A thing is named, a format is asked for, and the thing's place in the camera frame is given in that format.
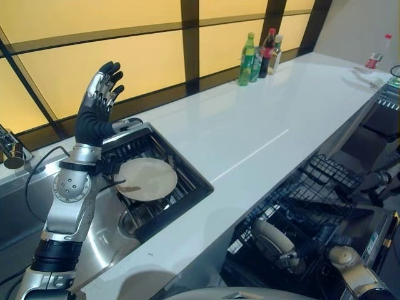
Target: bottle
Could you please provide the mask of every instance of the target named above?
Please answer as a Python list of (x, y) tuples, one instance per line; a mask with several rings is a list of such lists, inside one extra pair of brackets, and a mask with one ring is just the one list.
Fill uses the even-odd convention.
[(278, 68), (278, 64), (282, 56), (282, 50), (281, 50), (282, 40), (283, 40), (282, 34), (277, 34), (275, 36), (275, 46), (274, 50), (272, 51), (272, 56), (269, 59), (268, 74), (272, 75), (276, 73), (276, 69)]
[(388, 85), (400, 89), (400, 64), (394, 66), (390, 69), (390, 74), (392, 74), (392, 78), (387, 83)]
[(372, 52), (371, 56), (367, 60), (367, 63), (365, 64), (365, 67), (368, 69), (376, 69), (378, 66), (379, 62), (382, 60), (383, 56), (387, 53), (389, 46), (390, 46), (390, 40), (392, 38), (391, 34), (385, 34), (385, 38), (381, 45), (379, 46), (378, 49), (376, 49), (376, 52)]
[(251, 68), (250, 82), (255, 83), (260, 73), (261, 62), (263, 61), (264, 47), (254, 47), (254, 62)]
[(242, 50), (242, 57), (240, 63), (239, 79), (237, 83), (240, 86), (247, 86), (250, 80), (251, 68), (254, 61), (254, 33), (249, 32), (247, 41)]
[(269, 28), (268, 36), (262, 44), (265, 50), (264, 54), (262, 55), (261, 69), (258, 75), (259, 78), (265, 78), (267, 76), (269, 59), (271, 58), (271, 54), (274, 49), (275, 32), (275, 28)]

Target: dishwasher rack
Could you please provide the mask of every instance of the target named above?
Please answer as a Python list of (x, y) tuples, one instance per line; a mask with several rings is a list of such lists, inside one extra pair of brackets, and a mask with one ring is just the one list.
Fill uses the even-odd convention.
[[(320, 260), (316, 244), (325, 246), (341, 221), (351, 215), (357, 204), (351, 194), (362, 181), (362, 177), (334, 160), (326, 159), (323, 154), (313, 154), (271, 194), (261, 199), (235, 227), (228, 258), (235, 261), (241, 251), (257, 250), (252, 225), (257, 219), (265, 220), (284, 233), (296, 248), (314, 248), (313, 254), (308, 252), (303, 258), (302, 271), (296, 272), (289, 267), (282, 269), (282, 266), (273, 270), (287, 273), (291, 279), (304, 280), (313, 273)], [(326, 228), (331, 230), (324, 236)], [(278, 260), (279, 257), (271, 256), (264, 265), (276, 266)]]

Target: cable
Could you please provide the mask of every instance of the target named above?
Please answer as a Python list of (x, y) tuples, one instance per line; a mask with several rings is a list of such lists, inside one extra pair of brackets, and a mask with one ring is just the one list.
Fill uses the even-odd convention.
[(99, 193), (103, 192), (105, 189), (111, 188), (112, 186), (116, 186), (117, 184), (121, 184), (124, 183), (126, 180), (121, 180), (121, 181), (114, 181), (112, 184), (109, 184), (108, 186), (105, 186), (104, 188), (102, 188)]
[(69, 153), (65, 150), (65, 148), (64, 147), (62, 147), (62, 146), (57, 146), (57, 147), (54, 147), (54, 148), (52, 148), (49, 152), (47, 152), (46, 153), (46, 155), (45, 156), (43, 156), (42, 158), (41, 158), (41, 160), (35, 165), (35, 167), (33, 168), (33, 170), (32, 170), (32, 172), (30, 172), (30, 174), (29, 174), (29, 176), (28, 176), (28, 178), (27, 178), (27, 180), (26, 180), (26, 182), (25, 182), (25, 203), (26, 203), (26, 206), (27, 206), (27, 208), (29, 209), (29, 212), (36, 218), (36, 219), (38, 219), (39, 221), (41, 221), (42, 223), (45, 223), (46, 222), (46, 220), (45, 219), (43, 219), (43, 218), (41, 218), (41, 217), (39, 217), (37, 214), (35, 214), (35, 212), (32, 210), (32, 208), (31, 208), (31, 205), (29, 204), (29, 200), (28, 200), (28, 185), (29, 185), (29, 182), (30, 182), (30, 180), (31, 180), (31, 178), (32, 178), (32, 176), (33, 176), (33, 174), (36, 172), (36, 169), (43, 163), (43, 161), (51, 154), (51, 153), (53, 153), (55, 150), (57, 150), (57, 149), (61, 149), (63, 152), (64, 152), (64, 154), (66, 155), (66, 156), (69, 156)]
[(396, 68), (397, 68), (396, 71), (400, 71), (400, 64), (398, 64), (398, 65), (392, 67), (392, 68), (390, 69), (390, 74), (392, 74), (393, 76), (396, 76), (396, 77), (400, 77), (400, 74), (398, 74), (398, 72), (395, 72), (395, 69), (396, 69)]
[(7, 277), (5, 280), (1, 281), (0, 282), (0, 286), (2, 286), (4, 283), (7, 283), (10, 280), (13, 280), (15, 277), (18, 277), (19, 275), (22, 275), (29, 266), (26, 266), (24, 269), (20, 270), (19, 272), (15, 273), (15, 274)]
[(19, 278), (16, 282), (14, 282), (14, 284), (8, 290), (8, 293), (6, 294), (5, 300), (9, 300), (10, 299), (11, 293), (17, 287), (17, 285), (21, 283), (22, 280), (23, 280), (22, 278)]

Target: black robotic glove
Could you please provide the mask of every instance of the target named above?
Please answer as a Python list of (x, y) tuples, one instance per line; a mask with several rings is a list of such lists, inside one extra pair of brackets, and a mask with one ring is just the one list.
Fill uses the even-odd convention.
[(83, 96), (77, 114), (75, 139), (77, 143), (101, 147), (103, 140), (127, 130), (139, 119), (109, 122), (109, 116), (117, 96), (124, 90), (120, 85), (113, 91), (117, 81), (123, 77), (119, 62), (107, 62), (94, 75)]

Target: plate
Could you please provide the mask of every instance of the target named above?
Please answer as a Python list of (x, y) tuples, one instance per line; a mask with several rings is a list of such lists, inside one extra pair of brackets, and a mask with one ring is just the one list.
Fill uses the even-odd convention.
[(138, 201), (153, 201), (171, 193), (178, 176), (166, 162), (144, 157), (125, 162), (114, 180), (125, 180), (116, 186), (122, 195)]
[(273, 262), (280, 269), (289, 268), (293, 273), (299, 274), (304, 271), (304, 261), (298, 258), (287, 259), (285, 265), (279, 257), (294, 249), (292, 241), (278, 228), (263, 220), (255, 220), (251, 233), (256, 246), (264, 257)]

